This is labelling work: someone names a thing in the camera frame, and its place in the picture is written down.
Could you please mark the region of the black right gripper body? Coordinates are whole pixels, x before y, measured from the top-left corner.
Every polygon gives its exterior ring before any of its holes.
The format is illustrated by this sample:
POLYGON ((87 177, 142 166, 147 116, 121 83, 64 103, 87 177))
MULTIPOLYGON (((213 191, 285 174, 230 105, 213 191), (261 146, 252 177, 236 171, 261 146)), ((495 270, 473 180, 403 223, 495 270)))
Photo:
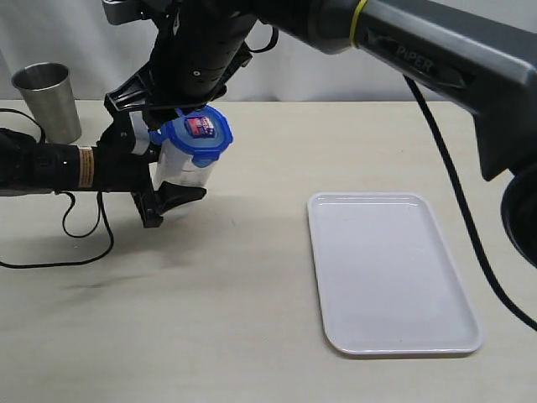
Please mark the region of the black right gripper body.
POLYGON ((249 64, 245 39, 257 18, 249 1, 143 1, 158 28, 143 68, 148 107, 199 107, 221 97, 249 64))

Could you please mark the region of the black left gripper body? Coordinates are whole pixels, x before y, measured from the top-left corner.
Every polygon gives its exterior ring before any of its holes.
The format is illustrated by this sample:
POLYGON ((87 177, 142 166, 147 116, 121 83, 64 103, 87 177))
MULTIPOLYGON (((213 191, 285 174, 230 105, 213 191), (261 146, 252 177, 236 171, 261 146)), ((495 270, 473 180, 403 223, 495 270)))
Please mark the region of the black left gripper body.
POLYGON ((163 222, 157 207, 149 165, 159 159, 160 147, 151 143, 142 113, 113 119, 96 142, 96 178, 93 188, 131 195, 145 228, 163 222))

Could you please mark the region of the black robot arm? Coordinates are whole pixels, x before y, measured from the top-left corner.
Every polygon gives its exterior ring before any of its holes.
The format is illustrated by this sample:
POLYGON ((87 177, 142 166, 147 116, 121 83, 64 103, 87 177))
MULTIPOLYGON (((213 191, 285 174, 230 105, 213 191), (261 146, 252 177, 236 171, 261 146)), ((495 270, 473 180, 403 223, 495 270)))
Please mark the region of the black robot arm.
POLYGON ((26 133, 1 129, 1 195, 61 192, 129 193, 145 228, 163 222, 151 185, 147 156, 95 146, 38 142, 26 133))

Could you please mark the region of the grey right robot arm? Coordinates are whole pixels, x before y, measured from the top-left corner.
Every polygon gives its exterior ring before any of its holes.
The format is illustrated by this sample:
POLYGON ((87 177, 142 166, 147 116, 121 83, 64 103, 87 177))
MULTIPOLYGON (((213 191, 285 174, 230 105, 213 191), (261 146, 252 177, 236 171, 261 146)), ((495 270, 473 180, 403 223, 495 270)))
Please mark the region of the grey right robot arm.
POLYGON ((355 48, 468 111, 482 177, 513 174, 500 214, 536 261, 536 36, 432 1, 105 1, 112 25, 150 20, 149 61, 105 104, 151 128, 222 97, 253 57, 246 38, 271 26, 328 55, 355 48))

